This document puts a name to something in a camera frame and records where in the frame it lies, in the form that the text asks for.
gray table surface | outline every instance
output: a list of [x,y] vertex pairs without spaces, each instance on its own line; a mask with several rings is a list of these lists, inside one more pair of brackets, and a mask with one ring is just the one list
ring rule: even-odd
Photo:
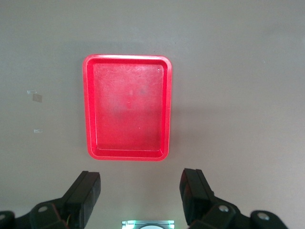
[[[171,60],[164,161],[88,155],[81,65],[91,53]],[[0,210],[21,216],[89,170],[102,192],[88,229],[129,219],[184,229],[180,177],[198,168],[243,214],[265,209],[304,228],[304,0],[1,0],[0,79]]]

rectangular tray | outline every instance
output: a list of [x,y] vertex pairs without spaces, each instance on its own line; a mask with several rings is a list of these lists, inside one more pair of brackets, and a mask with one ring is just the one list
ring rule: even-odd
[[169,151],[172,65],[164,56],[83,62],[87,148],[98,160],[160,161]]

red tray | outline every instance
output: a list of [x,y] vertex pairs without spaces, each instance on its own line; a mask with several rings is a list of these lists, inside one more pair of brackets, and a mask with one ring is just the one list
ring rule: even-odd
[[89,55],[83,81],[87,146],[93,158],[166,158],[172,89],[172,65],[166,57]]

screw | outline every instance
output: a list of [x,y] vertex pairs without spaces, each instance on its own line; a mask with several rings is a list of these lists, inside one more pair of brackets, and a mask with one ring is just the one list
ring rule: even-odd
[[259,213],[257,214],[257,216],[258,216],[260,219],[262,219],[262,220],[269,220],[269,219],[270,219],[270,217],[269,217],[267,214],[263,213],[263,212],[259,212]]
[[46,211],[47,209],[48,209],[47,206],[43,206],[43,207],[41,207],[40,209],[38,209],[38,212],[44,212],[44,211]]
[[220,205],[218,208],[222,212],[228,212],[229,211],[229,208],[226,205]]

tray rim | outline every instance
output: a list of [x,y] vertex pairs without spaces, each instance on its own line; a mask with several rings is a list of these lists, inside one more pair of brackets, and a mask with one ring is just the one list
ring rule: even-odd
[[[90,112],[90,98],[89,98],[89,82],[88,82],[88,69],[87,66],[92,60],[143,60],[143,61],[161,61],[167,67],[166,72],[166,104],[165,104],[165,123],[164,123],[164,139],[162,139],[161,144],[164,144],[164,152],[149,151],[149,150],[113,150],[105,149],[104,151],[114,152],[114,151],[124,151],[124,152],[160,152],[160,157],[135,157],[135,156],[99,156],[94,153],[92,141],[96,140],[96,130],[92,127],[92,115]],[[84,88],[84,105],[85,105],[85,123],[86,123],[86,137],[87,137],[87,150],[91,157],[97,160],[129,160],[129,161],[161,161],[164,160],[169,153],[169,135],[170,135],[170,114],[171,114],[171,92],[172,92],[172,72],[173,67],[170,60],[162,55],[125,55],[125,54],[90,54],[83,61],[83,88]]]

